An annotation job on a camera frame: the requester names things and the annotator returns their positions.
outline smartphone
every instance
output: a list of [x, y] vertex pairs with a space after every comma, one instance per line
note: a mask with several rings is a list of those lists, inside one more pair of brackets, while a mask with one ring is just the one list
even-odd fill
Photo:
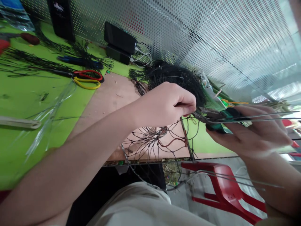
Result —
[[48, 0], [54, 33], [68, 41], [75, 42], [70, 0]]
[[109, 22], [104, 24], [104, 40], [131, 55], [135, 53], [137, 40]]

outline hand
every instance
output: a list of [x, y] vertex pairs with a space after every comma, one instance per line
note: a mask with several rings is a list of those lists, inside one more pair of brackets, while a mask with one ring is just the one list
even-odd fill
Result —
[[[234, 108], [244, 116], [275, 113], [271, 107], [259, 105], [240, 105]], [[279, 116], [269, 115], [254, 119], [271, 118], [279, 118]], [[240, 157], [263, 158], [276, 151], [277, 148], [292, 144], [281, 120], [252, 122], [249, 127], [244, 127], [239, 123], [227, 123], [225, 125], [233, 134], [206, 131], [215, 142], [234, 151]]]
[[128, 105], [136, 126], [163, 127], [196, 110], [195, 96], [177, 84], [164, 82]]

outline black cloth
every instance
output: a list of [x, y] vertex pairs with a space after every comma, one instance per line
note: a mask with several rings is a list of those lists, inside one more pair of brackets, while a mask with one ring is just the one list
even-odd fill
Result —
[[[146, 182], [166, 189], [162, 164], [132, 166]], [[141, 181], [131, 168], [119, 175], [115, 167], [101, 168], [71, 207], [66, 226], [86, 226], [99, 209], [121, 188]]]

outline wooden board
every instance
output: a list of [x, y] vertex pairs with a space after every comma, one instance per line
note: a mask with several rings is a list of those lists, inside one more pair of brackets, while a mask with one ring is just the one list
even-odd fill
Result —
[[[82, 114], [82, 116], [88, 116], [88, 118], [80, 118], [78, 120], [73, 131], [69, 135], [68, 140], [81, 133], [82, 131], [84, 131], [89, 126], [99, 121], [106, 115], [135, 101], [139, 97], [140, 96], [137, 94], [134, 84], [128, 78], [114, 73], [107, 73], [105, 75], [104, 83], [102, 83], [101, 87], [96, 90]], [[184, 137], [184, 132], [180, 122], [177, 123], [177, 125], [172, 131], [176, 135]], [[133, 134], [130, 134], [128, 136], [128, 139], [137, 140], [137, 138]], [[174, 140], [172, 135], [170, 133], [167, 133], [164, 137], [160, 139], [160, 142], [162, 143], [162, 145], [166, 146], [172, 140]], [[178, 150], [182, 147], [180, 150], [174, 153], [170, 152], [167, 148], [164, 147], [161, 147], [163, 150], [158, 149], [157, 144], [155, 144], [154, 151], [152, 152], [148, 151], [146, 148], [139, 147], [140, 145], [138, 144], [133, 145], [133, 148], [131, 148], [131, 150], [134, 152], [127, 153], [130, 156], [129, 159], [148, 159], [150, 161], [158, 161], [159, 159], [165, 158], [190, 157], [188, 148], [185, 147], [185, 143], [181, 140], [174, 140], [168, 146], [168, 148], [172, 151]], [[108, 161], [119, 160], [125, 160], [124, 152], [122, 151], [121, 146], [119, 146], [108, 159]]]

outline white perforated sheet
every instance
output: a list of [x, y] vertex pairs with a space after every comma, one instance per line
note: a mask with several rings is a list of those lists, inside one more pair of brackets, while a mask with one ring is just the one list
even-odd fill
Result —
[[[22, 2], [50, 21], [47, 0]], [[287, 0], [71, 0], [71, 7], [77, 35], [106, 45], [108, 21], [153, 59], [225, 83], [234, 100], [280, 100], [290, 86], [300, 93], [301, 41]]]

